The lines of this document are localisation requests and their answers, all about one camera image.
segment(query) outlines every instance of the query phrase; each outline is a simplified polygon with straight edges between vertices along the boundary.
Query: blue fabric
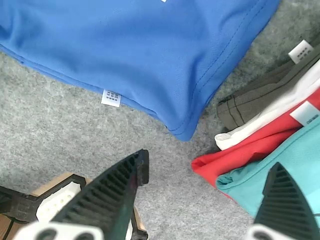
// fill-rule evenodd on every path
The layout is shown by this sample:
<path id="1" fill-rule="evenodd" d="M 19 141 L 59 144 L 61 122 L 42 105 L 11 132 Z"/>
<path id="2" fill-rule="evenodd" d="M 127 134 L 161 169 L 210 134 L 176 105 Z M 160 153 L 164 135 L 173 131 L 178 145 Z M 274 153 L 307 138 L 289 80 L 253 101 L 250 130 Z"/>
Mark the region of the blue fabric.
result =
<path id="1" fill-rule="evenodd" d="M 252 216 L 259 210 L 269 170 L 281 163 L 320 214 L 320 117 L 301 128 L 268 157 L 218 177 L 217 188 L 232 197 Z"/>
<path id="2" fill-rule="evenodd" d="M 280 0 L 0 0 L 0 50 L 189 140 Z"/>

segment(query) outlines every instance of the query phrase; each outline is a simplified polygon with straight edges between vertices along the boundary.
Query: clothing label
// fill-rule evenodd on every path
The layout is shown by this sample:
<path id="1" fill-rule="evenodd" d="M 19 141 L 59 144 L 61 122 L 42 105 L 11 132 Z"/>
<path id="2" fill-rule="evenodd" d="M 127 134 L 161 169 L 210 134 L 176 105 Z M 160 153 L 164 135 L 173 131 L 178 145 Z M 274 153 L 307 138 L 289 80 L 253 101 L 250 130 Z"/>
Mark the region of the clothing label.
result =
<path id="1" fill-rule="evenodd" d="M 103 90 L 101 103 L 113 107 L 120 107 L 121 95 L 112 91 Z"/>
<path id="2" fill-rule="evenodd" d="M 292 49 L 288 55 L 292 59 L 292 61 L 297 64 L 313 50 L 314 48 L 306 40 L 302 40 L 302 42 L 300 42 L 294 49 Z"/>
<path id="3" fill-rule="evenodd" d="M 320 111 L 310 102 L 305 101 L 303 104 L 301 104 L 301 106 L 290 113 L 290 116 L 301 123 L 303 126 L 307 126 L 313 120 L 319 118 Z"/>

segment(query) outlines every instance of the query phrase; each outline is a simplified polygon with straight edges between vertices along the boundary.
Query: teal garment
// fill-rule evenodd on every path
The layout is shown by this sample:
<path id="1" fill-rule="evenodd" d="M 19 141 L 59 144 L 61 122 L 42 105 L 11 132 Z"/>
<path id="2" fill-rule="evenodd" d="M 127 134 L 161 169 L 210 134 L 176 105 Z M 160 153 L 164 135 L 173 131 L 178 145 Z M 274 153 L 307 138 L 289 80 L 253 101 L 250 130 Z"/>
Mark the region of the teal garment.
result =
<path id="1" fill-rule="evenodd" d="M 301 188 L 312 212 L 320 214 L 320 117 L 289 137 L 265 159 L 220 175 L 216 186 L 255 216 L 268 172 L 277 162 Z M 320 226 L 320 217 L 316 220 Z"/>

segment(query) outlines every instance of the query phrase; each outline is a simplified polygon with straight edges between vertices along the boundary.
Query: black cable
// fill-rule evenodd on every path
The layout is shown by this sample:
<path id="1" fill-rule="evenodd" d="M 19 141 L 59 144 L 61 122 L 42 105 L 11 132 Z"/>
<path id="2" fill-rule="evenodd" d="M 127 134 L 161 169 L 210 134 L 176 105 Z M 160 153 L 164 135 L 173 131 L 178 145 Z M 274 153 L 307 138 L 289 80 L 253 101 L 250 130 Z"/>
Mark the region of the black cable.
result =
<path id="1" fill-rule="evenodd" d="M 3 239 L 2 239 L 2 240 L 6 240 L 6 239 L 7 239 L 7 237 L 8 237 L 8 235 L 9 235 L 9 233 L 10 233 L 10 231 L 11 231 L 11 228 L 12 228 L 12 226 L 14 225 L 14 223 L 15 223 L 15 220 L 14 220 L 14 219 L 11 219 L 10 224 L 9 224 L 9 227 L 7 228 L 7 230 L 6 230 L 6 232 L 5 232 L 5 235 L 3 236 Z"/>
<path id="2" fill-rule="evenodd" d="M 13 220 L 16 224 L 28 224 L 29 222 L 28 221 L 20 221 L 14 217 L 11 217 L 11 216 L 7 216 L 7 215 L 4 215 L 6 216 L 8 219 L 10 220 Z"/>

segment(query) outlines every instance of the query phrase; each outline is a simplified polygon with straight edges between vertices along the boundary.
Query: carpet floor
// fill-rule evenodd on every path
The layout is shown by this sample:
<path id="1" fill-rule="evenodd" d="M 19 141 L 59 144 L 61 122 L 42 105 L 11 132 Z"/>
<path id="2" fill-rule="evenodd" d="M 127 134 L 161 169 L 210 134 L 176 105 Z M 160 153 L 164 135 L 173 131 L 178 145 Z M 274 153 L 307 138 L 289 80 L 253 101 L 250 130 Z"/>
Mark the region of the carpet floor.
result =
<path id="1" fill-rule="evenodd" d="M 224 131 L 217 102 L 279 66 L 302 39 L 320 33 L 319 0 L 283 0 L 238 67 L 204 110 L 189 142 L 147 114 L 100 104 L 99 94 L 19 65 L 0 53 L 0 185 L 30 193 L 64 172 L 95 178 L 139 150 L 150 153 L 150 183 L 136 206 L 151 240 L 240 240 L 252 218 L 191 170 L 217 151 Z"/>

